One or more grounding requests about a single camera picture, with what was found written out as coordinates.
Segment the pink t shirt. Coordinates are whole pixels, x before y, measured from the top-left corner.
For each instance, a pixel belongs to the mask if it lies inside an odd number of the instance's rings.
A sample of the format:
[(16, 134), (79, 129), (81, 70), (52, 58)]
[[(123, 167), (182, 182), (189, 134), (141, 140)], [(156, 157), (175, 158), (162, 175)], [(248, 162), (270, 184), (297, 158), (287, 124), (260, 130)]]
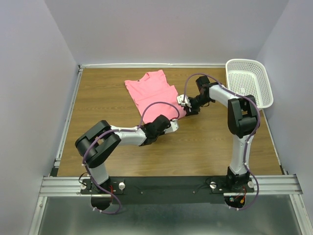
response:
[(177, 102), (177, 89), (168, 84), (162, 70), (147, 72), (139, 80), (126, 80), (125, 86), (144, 123), (153, 122), (159, 115), (168, 119), (186, 115)]

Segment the white perforated plastic basket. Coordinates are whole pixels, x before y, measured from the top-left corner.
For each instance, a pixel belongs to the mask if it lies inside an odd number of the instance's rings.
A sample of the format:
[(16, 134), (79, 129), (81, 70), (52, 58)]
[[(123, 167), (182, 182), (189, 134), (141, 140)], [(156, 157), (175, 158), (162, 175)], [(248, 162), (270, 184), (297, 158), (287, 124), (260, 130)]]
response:
[(273, 94), (264, 65), (256, 60), (231, 59), (225, 64), (227, 88), (240, 95), (253, 95), (259, 109), (273, 104)]

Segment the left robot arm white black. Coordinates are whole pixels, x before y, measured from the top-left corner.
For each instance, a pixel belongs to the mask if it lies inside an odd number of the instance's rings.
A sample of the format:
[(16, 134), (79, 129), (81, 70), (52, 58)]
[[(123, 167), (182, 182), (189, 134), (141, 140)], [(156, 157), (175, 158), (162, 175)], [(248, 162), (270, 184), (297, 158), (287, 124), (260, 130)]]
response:
[(158, 116), (153, 122), (132, 128), (112, 126), (105, 120), (98, 122), (75, 142), (75, 147), (83, 158), (82, 165), (90, 175), (91, 187), (97, 193), (110, 190), (105, 161), (118, 146), (150, 145), (158, 137), (173, 133), (178, 128), (176, 119), (169, 120), (164, 115)]

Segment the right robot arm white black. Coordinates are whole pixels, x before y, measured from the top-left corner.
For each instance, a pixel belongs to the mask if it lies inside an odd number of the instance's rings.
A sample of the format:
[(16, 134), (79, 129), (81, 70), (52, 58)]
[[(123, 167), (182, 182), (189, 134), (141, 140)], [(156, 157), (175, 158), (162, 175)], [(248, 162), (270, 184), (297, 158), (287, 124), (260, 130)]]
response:
[(257, 129), (260, 127), (260, 111), (256, 105), (255, 97), (237, 94), (218, 80), (210, 82), (207, 74), (198, 73), (196, 85), (199, 95), (189, 97), (186, 95), (187, 83), (184, 85), (182, 101), (187, 116), (197, 115), (201, 107), (211, 102), (219, 102), (227, 108), (227, 125), (233, 135), (233, 150), (231, 164), (227, 169), (225, 187), (235, 192), (249, 182), (252, 173), (249, 171), (248, 160), (250, 145)]

